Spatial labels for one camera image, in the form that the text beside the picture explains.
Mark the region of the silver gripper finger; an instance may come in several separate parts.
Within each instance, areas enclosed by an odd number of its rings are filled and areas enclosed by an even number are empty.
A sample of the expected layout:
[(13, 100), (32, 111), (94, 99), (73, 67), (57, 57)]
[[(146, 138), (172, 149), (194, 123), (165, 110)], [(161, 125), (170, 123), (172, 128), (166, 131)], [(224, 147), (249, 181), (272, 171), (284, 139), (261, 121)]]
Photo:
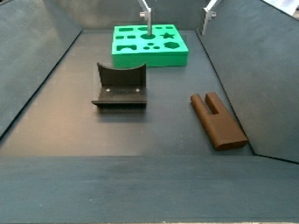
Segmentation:
[(137, 0), (141, 11), (138, 13), (140, 17), (146, 22), (146, 35), (152, 35), (152, 9), (148, 6), (145, 0)]
[(202, 23), (201, 23), (201, 30), (200, 35), (205, 34), (208, 22), (216, 17), (216, 12), (212, 10), (216, 7), (218, 0), (209, 0), (206, 6), (202, 8)]

